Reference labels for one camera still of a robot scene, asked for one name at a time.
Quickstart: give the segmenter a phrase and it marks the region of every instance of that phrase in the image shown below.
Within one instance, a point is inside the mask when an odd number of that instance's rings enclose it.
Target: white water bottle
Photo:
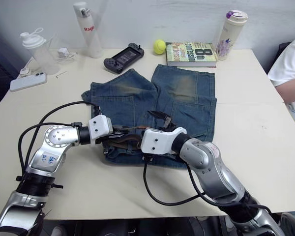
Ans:
[[[95,28],[94,21],[86,2],[76,2],[73,4],[78,23],[81,28],[84,40],[88,46],[88,55],[91,58],[100,58],[102,48],[98,38],[97,29]]]
[[[24,32],[20,34],[22,45],[31,53],[41,69],[48,75],[56,74],[60,67],[49,52],[49,45],[46,40],[38,35],[44,29],[37,28],[33,33]]]
[[[243,11],[233,10],[226,14],[223,30],[216,46],[219,60],[227,58],[247,19],[248,15]]]

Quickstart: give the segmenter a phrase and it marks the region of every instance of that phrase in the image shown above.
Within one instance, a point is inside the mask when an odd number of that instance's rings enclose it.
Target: book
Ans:
[[[168,66],[216,67],[218,61],[212,43],[166,43]]]

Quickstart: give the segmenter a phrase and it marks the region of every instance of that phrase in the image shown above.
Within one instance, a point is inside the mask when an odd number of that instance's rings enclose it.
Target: purple floral bottle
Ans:
[[[233,10],[226,14],[223,30],[216,46],[219,60],[227,58],[247,19],[248,15],[243,11]]]

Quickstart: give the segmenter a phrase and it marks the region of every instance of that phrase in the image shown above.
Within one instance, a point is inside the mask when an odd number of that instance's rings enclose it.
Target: person's arm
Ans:
[[[295,79],[275,87],[285,103],[295,102]]]
[[[295,101],[295,40],[273,64],[268,77],[285,103]]]

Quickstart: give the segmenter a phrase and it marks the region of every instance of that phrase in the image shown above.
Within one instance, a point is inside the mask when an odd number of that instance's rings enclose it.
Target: black cable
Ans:
[[[191,182],[192,182],[192,185],[193,185],[194,189],[198,193],[199,197],[202,198],[206,203],[209,203],[210,205],[213,205],[215,207],[235,207],[235,206],[239,206],[239,205],[244,205],[245,204],[245,203],[241,203],[241,202],[222,204],[222,203],[216,203],[216,202],[213,202],[213,201],[209,200],[198,189],[198,187],[197,187],[197,185],[195,183],[195,180],[193,179],[191,169],[190,169],[190,167],[189,167],[188,164],[186,164],[186,165],[187,165],[188,173],[189,173],[189,176],[190,176],[190,179],[191,179]],[[270,209],[268,207],[264,206],[264,205],[257,205],[257,204],[245,204],[245,205],[247,207],[252,207],[252,208],[262,208],[262,209],[265,209],[266,211],[268,211],[269,214],[272,214],[271,211],[270,211]]]
[[[213,202],[211,200],[209,200],[208,198],[206,198],[204,196],[203,193],[201,193],[201,191],[198,189],[197,185],[196,185],[196,182],[192,176],[192,172],[191,172],[191,169],[189,167],[188,164],[187,165],[187,170],[188,170],[188,173],[189,173],[189,176],[190,176],[190,179],[191,179],[191,182],[192,182],[192,185],[194,187],[194,189],[196,190],[196,192],[198,193],[199,197],[202,198],[206,203],[209,203],[210,205],[213,205],[215,207],[234,207],[234,206],[238,206],[238,205],[241,205],[241,203],[216,203],[216,202]]]
[[[166,203],[166,202],[162,202],[160,200],[158,200],[156,197],[153,196],[153,194],[151,193],[149,187],[148,187],[148,182],[147,182],[147,166],[148,166],[148,163],[147,161],[145,162],[144,164],[144,170],[143,170],[143,181],[144,181],[144,185],[146,187],[146,190],[147,190],[147,193],[149,194],[149,196],[154,200],[156,201],[157,203],[159,204],[162,204],[164,206],[178,206],[178,205],[181,205],[181,204],[184,204],[184,203],[187,203],[187,202],[190,202],[196,198],[199,197],[199,195],[195,195],[191,198],[188,198],[186,200],[183,200],[183,201],[180,201],[180,202],[176,202],[176,203]]]
[[[47,114],[46,114],[46,115],[40,120],[39,124],[43,123],[44,120],[45,120],[48,116],[50,116],[52,113],[54,113],[54,112],[56,112],[56,111],[58,111],[58,110],[60,110],[60,109],[62,109],[62,108],[65,108],[65,107],[68,107],[68,106],[72,106],[72,105],[76,105],[76,104],[89,104],[89,105],[93,105],[93,106],[94,106],[94,109],[95,109],[97,112],[99,112],[99,107],[96,106],[96,105],[95,105],[94,103],[92,103],[92,102],[85,102],[85,101],[71,102],[71,103],[67,103],[67,104],[64,104],[64,105],[62,105],[62,106],[59,106],[59,107],[53,109],[52,111],[50,111],[49,113],[47,113]],[[29,149],[28,149],[28,152],[27,152],[27,154],[26,154],[26,158],[25,158],[24,168],[26,168],[26,167],[28,166],[28,164],[29,164],[30,152],[31,152],[31,150],[32,150],[32,148],[33,148],[33,145],[34,145],[34,142],[35,142],[36,136],[37,136],[37,134],[38,134],[38,130],[39,130],[39,126],[36,128],[36,130],[35,130],[35,132],[34,132],[34,134],[33,134],[32,140],[31,140],[31,142],[30,142]]]
[[[272,212],[270,210],[270,208],[268,208],[267,206],[264,205],[259,205],[259,204],[247,204],[248,207],[252,207],[252,208],[262,208],[265,209],[270,215],[272,215]]]
[[[71,124],[64,124],[64,123],[55,123],[55,122],[48,122],[48,123],[41,123],[41,124],[36,124],[33,125],[29,128],[27,128],[26,130],[24,130],[24,132],[21,134],[20,138],[19,138],[19,142],[18,142],[18,152],[19,152],[19,158],[20,158],[20,163],[21,163],[21,168],[22,168],[22,175],[25,172],[25,166],[24,166],[24,162],[23,162],[23,156],[22,156],[22,140],[23,137],[32,129],[37,128],[37,127],[41,127],[43,125],[65,125],[65,126],[70,126]]]

